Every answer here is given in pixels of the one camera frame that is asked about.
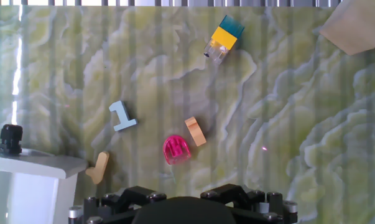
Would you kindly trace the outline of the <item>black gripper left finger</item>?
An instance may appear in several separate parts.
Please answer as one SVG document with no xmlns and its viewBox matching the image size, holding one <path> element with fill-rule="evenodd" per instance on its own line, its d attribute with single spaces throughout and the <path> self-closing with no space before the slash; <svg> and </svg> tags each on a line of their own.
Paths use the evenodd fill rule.
<svg viewBox="0 0 375 224">
<path fill-rule="evenodd" d="M 166 194 L 140 186 L 126 188 L 121 195 L 88 197 L 68 209 L 68 224 L 130 224 L 140 208 L 166 199 Z"/>
</svg>

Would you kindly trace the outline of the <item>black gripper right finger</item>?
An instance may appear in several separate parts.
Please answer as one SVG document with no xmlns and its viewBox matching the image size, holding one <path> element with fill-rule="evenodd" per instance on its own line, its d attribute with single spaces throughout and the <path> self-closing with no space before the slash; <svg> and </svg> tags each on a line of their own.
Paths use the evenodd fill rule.
<svg viewBox="0 0 375 224">
<path fill-rule="evenodd" d="M 264 192 L 226 184 L 200 194 L 203 200 L 218 202 L 227 208 L 236 224 L 295 224 L 297 203 L 284 200 L 279 192 Z"/>
</svg>

